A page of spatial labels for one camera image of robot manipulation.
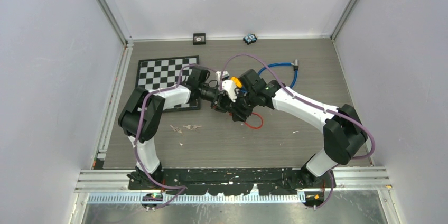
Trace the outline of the red cable padlock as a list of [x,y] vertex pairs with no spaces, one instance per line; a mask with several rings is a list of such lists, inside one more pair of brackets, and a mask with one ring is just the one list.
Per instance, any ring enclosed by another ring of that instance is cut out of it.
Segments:
[[260,114],[252,113],[249,121],[245,121],[243,124],[251,129],[261,129],[264,125],[264,119]]

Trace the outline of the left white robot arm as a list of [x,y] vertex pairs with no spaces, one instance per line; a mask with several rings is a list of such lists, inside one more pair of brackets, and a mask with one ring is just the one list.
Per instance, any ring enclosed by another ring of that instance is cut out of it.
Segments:
[[211,69],[197,64],[181,68],[178,81],[167,88],[146,90],[137,87],[123,108],[118,125],[132,143],[136,157],[136,172],[149,189],[159,186],[176,189],[175,186],[162,185],[162,165],[155,149],[155,134],[158,131],[163,111],[177,105],[188,104],[204,98],[201,91],[209,78]]

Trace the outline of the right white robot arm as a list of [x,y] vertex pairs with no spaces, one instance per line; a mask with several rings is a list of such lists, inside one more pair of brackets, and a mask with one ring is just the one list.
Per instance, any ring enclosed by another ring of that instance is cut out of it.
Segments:
[[253,69],[219,83],[230,98],[232,113],[244,120],[256,106],[283,111],[312,125],[323,135],[323,148],[299,170],[298,180],[315,187],[337,165],[348,164],[368,135],[356,110],[345,104],[331,106],[300,95],[278,80],[266,82]]

